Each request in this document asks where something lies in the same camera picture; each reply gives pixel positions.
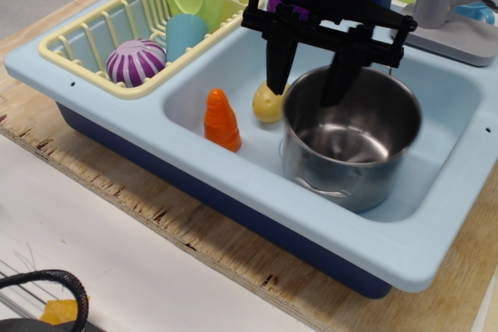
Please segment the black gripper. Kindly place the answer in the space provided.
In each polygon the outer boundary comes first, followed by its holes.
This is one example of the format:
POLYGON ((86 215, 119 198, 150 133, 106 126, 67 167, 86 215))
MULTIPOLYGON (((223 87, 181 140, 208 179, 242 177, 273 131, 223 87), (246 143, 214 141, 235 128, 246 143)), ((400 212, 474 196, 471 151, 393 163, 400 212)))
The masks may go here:
POLYGON ((355 82, 364 65, 373 62, 399 66, 404 43, 417 22, 371 0, 281 0, 310 11, 307 21, 277 22, 268 19, 268 0, 249 0, 242 26, 256 30, 267 40, 267 86, 282 95, 297 43, 337 51, 329 67, 320 105, 338 105, 355 82), (343 50, 350 47, 355 50, 343 50))

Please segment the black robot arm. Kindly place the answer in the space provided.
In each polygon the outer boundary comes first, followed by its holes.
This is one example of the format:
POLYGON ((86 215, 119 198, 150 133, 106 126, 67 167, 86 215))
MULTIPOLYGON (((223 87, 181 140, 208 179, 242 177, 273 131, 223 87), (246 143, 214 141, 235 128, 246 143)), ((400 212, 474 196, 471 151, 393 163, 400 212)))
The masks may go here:
POLYGON ((397 68, 404 42, 417 27, 411 16, 372 0, 249 0, 242 25, 267 41, 267 86, 275 95, 284 92, 298 44, 334 52, 323 107, 338 104, 363 68, 397 68))

